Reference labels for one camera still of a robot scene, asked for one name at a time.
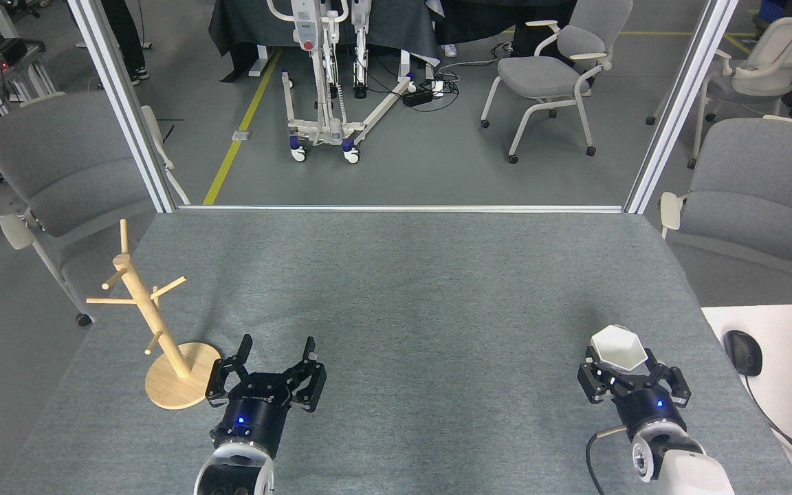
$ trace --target person's leg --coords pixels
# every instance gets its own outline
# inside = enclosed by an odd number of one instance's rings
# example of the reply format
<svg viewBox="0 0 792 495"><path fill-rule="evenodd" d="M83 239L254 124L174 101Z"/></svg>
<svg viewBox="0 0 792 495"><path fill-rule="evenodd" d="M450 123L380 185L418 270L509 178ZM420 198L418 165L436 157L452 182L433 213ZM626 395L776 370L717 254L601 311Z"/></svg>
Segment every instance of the person's leg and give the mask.
<svg viewBox="0 0 792 495"><path fill-rule="evenodd" d="M130 9L128 9L125 0L102 0L102 3L109 25L112 26L112 32L118 40L120 50L122 50L126 70L133 79L133 76L136 76L140 70L145 70L142 42L136 32L133 16L130 15Z"/></svg>

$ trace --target power strip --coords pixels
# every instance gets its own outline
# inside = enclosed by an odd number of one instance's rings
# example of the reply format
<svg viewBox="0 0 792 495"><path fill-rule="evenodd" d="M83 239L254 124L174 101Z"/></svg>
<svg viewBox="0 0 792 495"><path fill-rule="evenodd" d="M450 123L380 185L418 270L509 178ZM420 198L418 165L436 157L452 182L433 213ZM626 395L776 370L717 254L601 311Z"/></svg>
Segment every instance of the power strip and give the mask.
<svg viewBox="0 0 792 495"><path fill-rule="evenodd" d="M416 107L424 103L430 103L433 100L433 90L430 88L418 88L414 93L406 93L402 95L402 103L406 107Z"/></svg>

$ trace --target gray chair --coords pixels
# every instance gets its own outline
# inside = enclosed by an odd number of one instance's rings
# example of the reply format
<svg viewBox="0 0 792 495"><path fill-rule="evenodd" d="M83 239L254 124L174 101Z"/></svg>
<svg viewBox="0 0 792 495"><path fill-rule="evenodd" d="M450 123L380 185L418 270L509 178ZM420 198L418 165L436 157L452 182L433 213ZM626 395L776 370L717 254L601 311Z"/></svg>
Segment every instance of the gray chair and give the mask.
<svg viewBox="0 0 792 495"><path fill-rule="evenodd" d="M498 75L481 112L481 126L487 128L490 125L487 113L500 82L516 94L538 101L525 111L518 125L512 146L509 147L509 163L518 163L515 152L531 114L548 109L549 116L556 117L558 107L576 106L588 144L585 154L594 156L596 149L591 141L589 119L585 116L582 97L591 96L590 79L601 70L612 67L613 42L628 20L631 7L632 0L579 0L569 24L563 29L553 20L526 23L528 26L548 26L553 34L537 46L534 56L500 60L497 64ZM556 41L558 51L572 60L573 66L553 57L540 56L544 47Z"/></svg>
<svg viewBox="0 0 792 495"><path fill-rule="evenodd" d="M716 119L716 107L705 113L712 101L717 106L771 103L772 113L779 114L780 99L792 90L792 18L777 19L768 26L746 60L732 60L722 50L717 50L716 56L719 63L712 63L698 91L695 138L686 164L689 168L695 167L699 157L704 121ZM666 100L659 104L654 116L647 118L647 125L656 123L664 103Z"/></svg>
<svg viewBox="0 0 792 495"><path fill-rule="evenodd" d="M792 304L790 119L715 124L690 192L664 193L660 209L663 237L670 230L698 236L669 245L702 306Z"/></svg>
<svg viewBox="0 0 792 495"><path fill-rule="evenodd" d="M119 218L135 245L154 216L107 95L48 98L1 117L0 171L29 206L24 220L3 219L3 231L14 248L36 248L79 324L90 324L98 306L85 298L107 295L100 284L120 251Z"/></svg>

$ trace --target white desk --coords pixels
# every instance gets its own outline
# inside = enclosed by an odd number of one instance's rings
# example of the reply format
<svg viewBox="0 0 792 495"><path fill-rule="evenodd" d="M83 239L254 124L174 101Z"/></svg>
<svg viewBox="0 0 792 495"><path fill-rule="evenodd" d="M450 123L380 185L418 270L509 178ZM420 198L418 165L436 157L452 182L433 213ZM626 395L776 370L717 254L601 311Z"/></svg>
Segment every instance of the white desk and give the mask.
<svg viewBox="0 0 792 495"><path fill-rule="evenodd" d="M751 389L766 414L792 436L792 305L705 307L702 312L720 342L723 334L735 329L760 343L763 371L749 377ZM785 450L792 461L792 448Z"/></svg>

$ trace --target gray floor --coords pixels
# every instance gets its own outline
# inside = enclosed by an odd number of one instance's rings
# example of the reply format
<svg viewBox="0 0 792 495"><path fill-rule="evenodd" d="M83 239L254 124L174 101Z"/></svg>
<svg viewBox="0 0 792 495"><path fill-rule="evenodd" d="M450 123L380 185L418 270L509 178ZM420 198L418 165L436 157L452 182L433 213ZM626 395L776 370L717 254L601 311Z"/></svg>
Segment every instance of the gray floor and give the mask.
<svg viewBox="0 0 792 495"><path fill-rule="evenodd" d="M137 94L155 107L159 118L184 119L161 125L164 132L174 126L167 150L195 203L207 194L258 85L251 78L231 85L218 82L230 71L230 62L219 58L206 35L212 3L144 4L147 38L154 41L148 53L152 79ZM673 8L663 12L652 0L637 0L626 31L688 32L701 0ZM88 55L73 47L79 36L65 5L54 2L41 12L42 19L22 19L19 30L47 42L49 68L64 90L94 88ZM732 32L747 30L749 14L746 9L739 13L742 19L736 17ZM491 128L481 132L478 113L493 79L493 68L486 67L458 70L464 76L462 94L449 109L416 115L393 109L362 147L358 166L322 149L296 164L286 153L282 89L274 80L252 122L254 137L241 148L217 203L621 204L650 139L644 116L670 84L669 74L677 68L686 41L681 35L627 34L619 39L614 69L602 76L588 101L598 147L593 159L582 153L578 119L566 110L554 121L537 119L537 131L529 129L519 148L521 161L506 164L503 154L518 125L522 101L504 94L502 106L491 115ZM459 48L465 60L486 56L490 44ZM732 45L724 43L723 48L738 54ZM284 54L284 61L290 57L295 59L295 54ZM394 60L382 62L392 66ZM381 71L382 81L392 80L385 74ZM296 91L304 83L299 81ZM631 104L622 106L620 98L626 94ZM349 111L355 103L349 100ZM752 115L742 109L732 112ZM684 163L691 137L685 129L661 190L681 193L688 187L691 172ZM655 209L648 217L657 224ZM85 335L73 316L68 298L34 253L11 250L0 234L0 481Z"/></svg>

